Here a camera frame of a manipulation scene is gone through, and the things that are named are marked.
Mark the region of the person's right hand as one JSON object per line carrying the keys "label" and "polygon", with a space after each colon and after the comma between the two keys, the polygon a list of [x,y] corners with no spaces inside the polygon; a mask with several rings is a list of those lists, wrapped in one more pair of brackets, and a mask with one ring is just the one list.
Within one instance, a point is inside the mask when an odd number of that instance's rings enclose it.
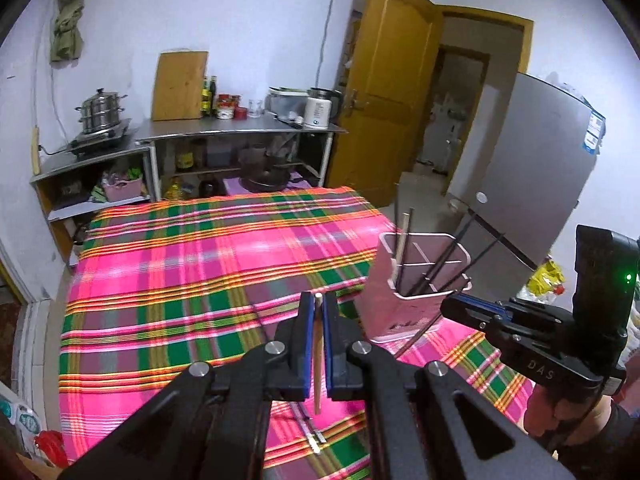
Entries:
{"label": "person's right hand", "polygon": [[568,425],[573,431],[565,438],[564,444],[580,445],[597,437],[611,414],[612,399],[609,396],[584,403],[553,400],[546,388],[536,385],[527,401],[523,427],[531,437],[541,438],[548,431],[559,431],[561,425]]}

